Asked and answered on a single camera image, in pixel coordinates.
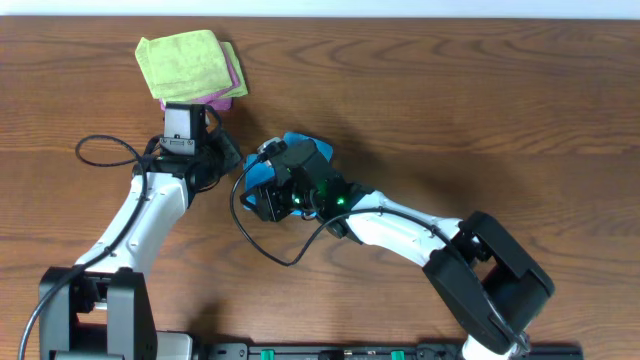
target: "stack of cloth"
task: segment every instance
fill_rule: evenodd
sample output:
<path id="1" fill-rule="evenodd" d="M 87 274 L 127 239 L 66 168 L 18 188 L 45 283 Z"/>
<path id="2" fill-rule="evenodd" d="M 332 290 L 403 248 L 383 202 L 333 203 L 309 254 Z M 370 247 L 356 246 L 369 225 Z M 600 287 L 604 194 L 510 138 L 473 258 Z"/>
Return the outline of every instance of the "stack of cloth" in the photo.
<path id="1" fill-rule="evenodd" d="M 136 59 L 151 95 L 167 102 L 211 105 L 229 110 L 231 99 L 247 95 L 240 62 L 230 43 L 210 30 L 155 40 L 140 39 Z"/>

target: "blue cloth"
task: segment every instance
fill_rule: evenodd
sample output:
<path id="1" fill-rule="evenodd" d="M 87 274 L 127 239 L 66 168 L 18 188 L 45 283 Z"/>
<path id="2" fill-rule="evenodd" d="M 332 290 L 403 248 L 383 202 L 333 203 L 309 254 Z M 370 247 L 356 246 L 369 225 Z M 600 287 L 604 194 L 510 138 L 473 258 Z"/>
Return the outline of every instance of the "blue cloth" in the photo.
<path id="1" fill-rule="evenodd" d="M 282 138 L 282 140 L 284 140 L 284 142 L 289 146 L 295 145 L 307 139 L 313 140 L 316 143 L 316 146 L 318 147 L 318 151 L 320 151 L 320 153 L 327 159 L 327 161 L 331 161 L 331 156 L 333 156 L 333 147 L 324 141 L 320 141 L 318 139 L 314 139 L 306 135 L 292 133 L 292 132 L 285 133 L 284 138 Z M 258 157 L 257 154 L 248 155 L 244 163 L 243 169 L 246 169 L 247 166 L 253 163 L 257 157 Z M 269 166 L 267 166 L 267 164 L 265 163 L 256 164 L 251 170 L 249 170 L 247 175 L 245 175 L 244 190 L 247 191 L 256 185 L 269 181 L 273 179 L 274 176 L 275 176 L 275 171 Z M 247 198 L 247 201 L 249 201 L 252 204 L 255 204 L 256 198 L 254 195 L 251 195 Z M 296 210 L 292 214 L 302 215 L 302 212 L 299 210 Z"/>

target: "purple cloth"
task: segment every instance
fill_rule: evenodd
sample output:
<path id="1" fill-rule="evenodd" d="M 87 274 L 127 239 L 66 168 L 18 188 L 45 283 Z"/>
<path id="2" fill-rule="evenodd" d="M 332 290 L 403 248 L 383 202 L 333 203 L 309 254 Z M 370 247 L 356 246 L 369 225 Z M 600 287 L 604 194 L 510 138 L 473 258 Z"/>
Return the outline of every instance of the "purple cloth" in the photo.
<path id="1" fill-rule="evenodd" d="M 229 110 L 231 108 L 231 98 L 219 99 L 220 96 L 228 93 L 229 91 L 240 86 L 240 79 L 238 78 L 238 74 L 236 73 L 236 69 L 233 68 L 233 64 L 231 63 L 231 59 L 229 59 L 229 54 L 224 49 L 224 46 L 220 46 L 222 49 L 222 53 L 224 54 L 224 60 L 227 63 L 227 70 L 229 71 L 229 75 L 231 76 L 231 86 L 214 92 L 213 94 L 205 95 L 203 97 L 199 97 L 197 99 L 189 100 L 190 103 L 194 104 L 208 104 L 211 105 L 215 110 Z M 164 101 L 160 99 L 160 108 L 162 111 L 165 109 Z"/>

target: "brown tabletop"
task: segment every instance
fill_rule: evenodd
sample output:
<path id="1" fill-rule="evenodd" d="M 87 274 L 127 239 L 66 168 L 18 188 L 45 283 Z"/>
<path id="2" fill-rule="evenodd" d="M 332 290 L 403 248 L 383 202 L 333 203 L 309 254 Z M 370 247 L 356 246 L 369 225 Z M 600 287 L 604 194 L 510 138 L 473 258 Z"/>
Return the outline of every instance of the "brown tabletop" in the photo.
<path id="1" fill-rule="evenodd" d="M 640 23 L 51 17 L 0 18 L 1 358 L 15 356 L 45 270 L 87 251 L 128 192 L 130 167 L 83 165 L 76 142 L 104 133 L 142 149 L 162 132 L 133 52 L 142 36 L 196 29 L 231 41 L 242 62 L 250 95 L 223 116 L 245 154 L 303 132 L 334 145 L 348 179 L 397 202 L 493 214 L 557 287 L 534 342 L 637 356 Z M 148 283 L 158 329 L 258 343 L 463 339 L 420 269 L 393 253 L 323 234 L 293 268 L 263 258 L 229 215 L 237 175 L 196 197 L 166 239 Z M 289 258 L 317 226 L 240 217 Z"/>

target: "pink cloth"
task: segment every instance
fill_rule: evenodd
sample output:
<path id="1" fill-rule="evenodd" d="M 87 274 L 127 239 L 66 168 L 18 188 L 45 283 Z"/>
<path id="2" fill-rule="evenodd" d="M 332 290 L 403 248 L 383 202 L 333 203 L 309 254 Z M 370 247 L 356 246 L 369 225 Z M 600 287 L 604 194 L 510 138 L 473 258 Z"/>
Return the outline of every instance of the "pink cloth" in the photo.
<path id="1" fill-rule="evenodd" d="M 208 104 L 211 105 L 215 110 L 229 110 L 231 108 L 231 98 L 220 99 L 220 96 L 240 86 L 240 79 L 238 78 L 236 70 L 233 68 L 231 59 L 229 59 L 229 54 L 227 54 L 224 46 L 220 46 L 220 48 L 222 49 L 222 53 L 224 54 L 224 60 L 227 63 L 227 70 L 229 71 L 229 75 L 231 76 L 231 86 L 226 89 L 216 91 L 213 94 L 189 100 L 190 103 Z M 160 100 L 160 108 L 162 109 L 162 111 L 165 110 L 164 101 L 162 99 Z"/>

